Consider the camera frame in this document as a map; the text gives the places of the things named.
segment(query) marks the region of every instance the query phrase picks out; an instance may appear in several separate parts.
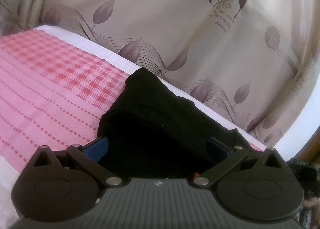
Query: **pink checkered fabric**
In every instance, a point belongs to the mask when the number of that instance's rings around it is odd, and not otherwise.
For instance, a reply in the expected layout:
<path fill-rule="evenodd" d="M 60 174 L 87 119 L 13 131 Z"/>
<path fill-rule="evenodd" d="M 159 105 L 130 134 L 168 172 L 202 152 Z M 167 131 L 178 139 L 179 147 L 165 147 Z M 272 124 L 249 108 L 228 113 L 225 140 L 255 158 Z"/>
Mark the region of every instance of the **pink checkered fabric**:
<path fill-rule="evenodd" d="M 94 140 L 127 77 L 44 31 L 0 38 L 0 155 L 21 172 L 40 145 Z"/>

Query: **folded black fabric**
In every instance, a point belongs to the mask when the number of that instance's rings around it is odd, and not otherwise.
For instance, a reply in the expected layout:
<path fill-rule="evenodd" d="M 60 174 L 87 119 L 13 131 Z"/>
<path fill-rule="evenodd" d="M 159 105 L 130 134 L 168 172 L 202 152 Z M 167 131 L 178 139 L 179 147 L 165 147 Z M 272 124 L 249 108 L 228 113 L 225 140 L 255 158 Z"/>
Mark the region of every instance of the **folded black fabric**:
<path fill-rule="evenodd" d="M 141 68 L 126 80 L 119 98 L 100 120 L 98 136 L 109 139 L 100 163 L 118 176 L 186 177 L 214 165 L 207 139 L 243 146 L 254 152 L 234 130 L 228 130 L 175 96 L 154 74 Z"/>

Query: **beige curtain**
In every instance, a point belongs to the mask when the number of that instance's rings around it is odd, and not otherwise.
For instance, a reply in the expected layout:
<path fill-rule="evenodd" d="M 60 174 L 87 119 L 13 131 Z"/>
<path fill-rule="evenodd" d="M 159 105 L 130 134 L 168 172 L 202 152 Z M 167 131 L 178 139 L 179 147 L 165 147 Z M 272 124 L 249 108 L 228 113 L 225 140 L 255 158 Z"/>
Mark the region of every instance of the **beige curtain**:
<path fill-rule="evenodd" d="M 146 67 L 267 146 L 319 76 L 320 0 L 0 0 L 2 35 L 41 24 Z"/>

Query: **person's hand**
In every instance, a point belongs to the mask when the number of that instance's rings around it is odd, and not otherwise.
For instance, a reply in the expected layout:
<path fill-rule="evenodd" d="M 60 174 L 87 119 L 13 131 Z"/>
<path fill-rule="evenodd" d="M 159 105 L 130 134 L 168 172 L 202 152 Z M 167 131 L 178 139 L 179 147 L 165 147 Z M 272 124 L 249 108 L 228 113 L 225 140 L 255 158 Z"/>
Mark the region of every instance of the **person's hand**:
<path fill-rule="evenodd" d="M 303 201 L 303 207 L 312 209 L 310 229 L 317 229 L 320 226 L 320 199 L 311 197 L 310 199 Z"/>

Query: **bed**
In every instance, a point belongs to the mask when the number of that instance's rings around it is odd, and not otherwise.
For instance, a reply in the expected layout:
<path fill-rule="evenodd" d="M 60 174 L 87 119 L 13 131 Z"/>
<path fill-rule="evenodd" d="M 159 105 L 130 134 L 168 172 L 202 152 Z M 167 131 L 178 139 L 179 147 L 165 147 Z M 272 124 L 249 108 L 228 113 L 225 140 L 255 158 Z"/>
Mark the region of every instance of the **bed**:
<path fill-rule="evenodd" d="M 50 26 L 1 38 L 0 60 L 0 228 L 8 228 L 18 218 L 12 186 L 37 147 L 64 150 L 94 140 L 100 117 L 139 66 L 82 36 Z M 252 147 L 265 149 L 233 123 L 161 81 L 224 127 L 237 128 Z M 280 150 L 285 148 L 281 141 L 279 145 Z"/>

